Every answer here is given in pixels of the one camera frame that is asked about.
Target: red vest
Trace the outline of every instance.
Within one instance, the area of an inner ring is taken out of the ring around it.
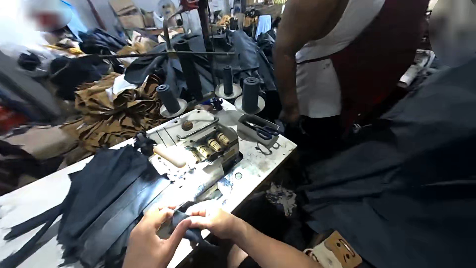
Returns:
[[[413,63],[429,0],[386,0],[372,23],[330,55],[339,77],[342,123],[348,130],[386,99]]]

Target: thread spool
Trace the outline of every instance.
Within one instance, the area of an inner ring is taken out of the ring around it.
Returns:
[[[221,151],[221,146],[220,146],[220,144],[219,144],[216,140],[214,140],[214,139],[209,139],[209,140],[207,141],[207,144],[208,144],[208,146],[209,146],[210,148],[212,148],[215,152]]]
[[[225,136],[225,134],[223,133],[218,133],[217,135],[217,139],[219,142],[221,142],[221,144],[223,144],[224,146],[228,146],[228,144],[230,144],[230,140]]]
[[[157,93],[159,94],[162,103],[165,105],[165,108],[169,113],[176,113],[180,111],[180,104],[177,98],[170,90],[170,86],[167,84],[163,84],[158,86],[156,89]]]
[[[233,70],[230,65],[223,68],[223,87],[226,96],[233,94]]]
[[[243,81],[241,108],[246,113],[255,113],[258,108],[259,79],[248,77]]]
[[[197,151],[196,151],[195,148],[185,147],[185,150],[189,151],[192,154],[192,156],[195,158],[195,164],[200,163],[201,160],[200,160],[200,157],[198,156]]]
[[[200,145],[199,147],[197,147],[197,150],[206,159],[208,159],[212,154],[212,152],[206,145]]]
[[[177,41],[174,48],[177,51],[191,51],[188,41],[186,40]],[[202,83],[192,55],[178,53],[178,60],[182,67],[183,76],[185,77],[187,91],[190,92],[197,102],[201,102],[203,100]]]

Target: cardboard box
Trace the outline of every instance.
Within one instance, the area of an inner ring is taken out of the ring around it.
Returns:
[[[126,15],[135,10],[137,12],[139,11],[132,0],[109,0],[109,5],[111,5],[112,9],[118,16]]]
[[[118,18],[125,29],[145,28],[144,17],[140,13],[135,15],[119,16]]]

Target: brown fabric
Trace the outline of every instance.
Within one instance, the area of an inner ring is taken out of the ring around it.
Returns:
[[[151,75],[137,89],[129,89],[109,99],[106,89],[120,76],[111,73],[100,81],[84,84],[76,94],[76,109],[83,117],[64,124],[61,129],[80,140],[88,151],[111,147],[132,138],[136,132],[148,130],[167,121],[159,114],[162,101],[155,87],[162,84]]]

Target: person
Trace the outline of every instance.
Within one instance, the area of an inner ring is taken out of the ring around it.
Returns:
[[[281,120],[299,122],[322,144],[348,133],[413,63],[427,6],[428,0],[288,0],[273,52]]]
[[[303,252],[254,229],[240,218],[223,211],[212,202],[202,202],[186,211],[189,218],[181,221],[169,239],[156,232],[173,215],[175,207],[151,209],[132,230],[123,268],[165,268],[172,260],[188,228],[208,229],[221,239],[231,239],[262,268],[321,268]]]

